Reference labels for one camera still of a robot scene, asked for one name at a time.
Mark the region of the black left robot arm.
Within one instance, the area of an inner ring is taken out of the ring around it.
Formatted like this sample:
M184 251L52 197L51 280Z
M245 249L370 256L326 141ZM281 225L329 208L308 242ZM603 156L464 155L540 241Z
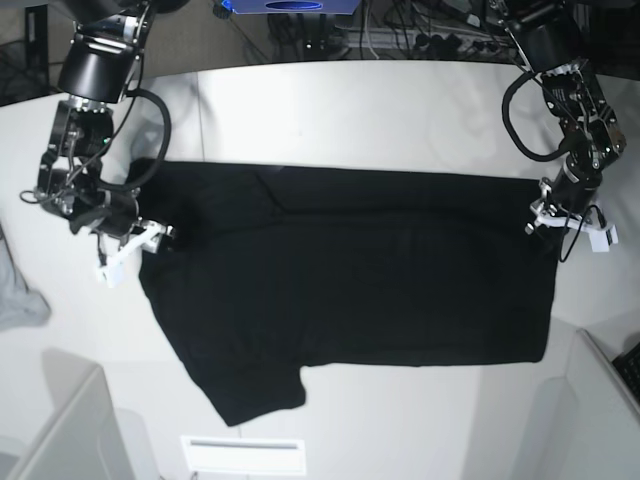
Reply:
M622 156L626 138L591 68L570 9L563 1L485 1L481 17L497 21L521 58L517 64L521 74L502 99L506 132L530 160L562 163L555 178L540 181L540 197L530 206L535 219L527 225L527 233L541 228L574 231L588 236L593 252L609 251L618 234L605 217L597 191L604 171ZM541 88L563 133L550 153L530 150L511 120L512 100L528 82Z

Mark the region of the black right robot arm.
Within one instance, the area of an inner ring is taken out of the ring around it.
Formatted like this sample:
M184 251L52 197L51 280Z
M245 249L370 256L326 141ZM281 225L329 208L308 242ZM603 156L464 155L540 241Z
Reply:
M72 233L87 228L98 238L119 241L121 248L155 253L174 242L174 226L140 214L141 187L166 158L172 127L169 110L155 93L141 86L146 42L154 19L184 7L182 1L64 1L74 22L70 51L59 77L68 97L59 102L51 136L41 157L36 186L23 191L23 202L42 207L68 222ZM157 157L138 177L123 184L102 179L102 158L120 132L112 106L124 99L145 99L162 118Z

